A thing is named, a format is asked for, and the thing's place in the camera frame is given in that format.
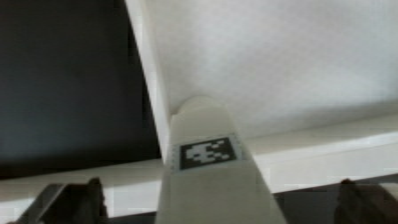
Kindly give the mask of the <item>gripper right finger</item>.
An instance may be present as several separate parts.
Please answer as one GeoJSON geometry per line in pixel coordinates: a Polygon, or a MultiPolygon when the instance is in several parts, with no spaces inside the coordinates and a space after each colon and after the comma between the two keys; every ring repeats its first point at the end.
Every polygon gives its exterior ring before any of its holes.
{"type": "Polygon", "coordinates": [[[398,183],[341,181],[334,224],[398,224],[398,183]]]}

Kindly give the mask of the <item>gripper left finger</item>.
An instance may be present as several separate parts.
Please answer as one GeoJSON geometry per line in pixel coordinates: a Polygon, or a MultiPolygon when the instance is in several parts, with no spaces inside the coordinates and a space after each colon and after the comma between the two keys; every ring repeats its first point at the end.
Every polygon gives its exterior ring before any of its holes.
{"type": "Polygon", "coordinates": [[[16,220],[16,224],[108,224],[103,185],[50,184],[16,220]]]}

